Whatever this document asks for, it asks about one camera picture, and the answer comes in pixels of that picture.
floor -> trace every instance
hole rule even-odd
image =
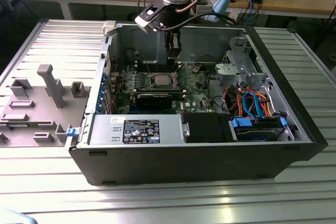
[[[26,4],[40,18],[63,19],[61,9],[57,3],[50,2],[26,2]],[[100,5],[72,4],[72,13],[75,19],[82,20],[119,20],[132,21],[136,15],[135,7],[107,6],[107,17],[104,17]],[[257,20],[251,22],[254,26],[263,26],[267,16],[259,15]],[[282,27],[288,22],[285,17],[273,16],[267,21],[268,27]],[[7,66],[21,44],[25,41],[30,30],[36,24],[34,16],[20,2],[14,3],[14,11],[9,13],[0,11],[0,71]],[[311,46],[321,31],[323,23],[321,19],[297,18],[288,24],[288,28],[294,28],[300,36]],[[336,30],[330,34],[317,50],[317,55],[323,63],[332,69],[336,62],[329,59],[330,54],[336,54],[334,42],[336,41]]]

sticker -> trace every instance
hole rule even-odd
[[[122,122],[124,123],[122,138],[124,144],[158,144],[160,142],[158,120],[125,120],[122,118]]]
[[[125,121],[124,116],[112,116],[110,119],[110,123],[123,123]]]

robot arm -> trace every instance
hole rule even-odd
[[[135,19],[146,33],[157,27],[173,27],[189,18],[190,9],[197,0],[155,0]],[[180,30],[165,32],[165,47],[168,59],[175,59],[181,52]]]
[[[228,23],[229,25],[234,25],[235,21],[223,14],[229,1],[230,0],[218,0],[219,4],[215,4],[215,9],[220,13],[203,13],[197,16],[215,15],[219,16],[219,18],[229,20],[231,22]],[[165,31],[167,58],[168,60],[174,60],[182,50],[180,43],[181,24],[188,22],[190,10],[197,4],[206,5],[207,0],[155,0],[136,17],[135,22],[146,33],[151,30]],[[209,18],[209,16],[207,16],[206,19],[215,21],[215,19]]]

copper tube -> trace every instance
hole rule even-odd
[[[181,9],[176,9],[176,13],[186,12],[187,10],[191,9],[196,4],[197,4],[197,0],[194,0],[190,4],[188,4],[186,7],[181,8]]]

power supply label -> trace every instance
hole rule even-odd
[[[158,120],[125,120],[122,141],[124,144],[158,144]]]

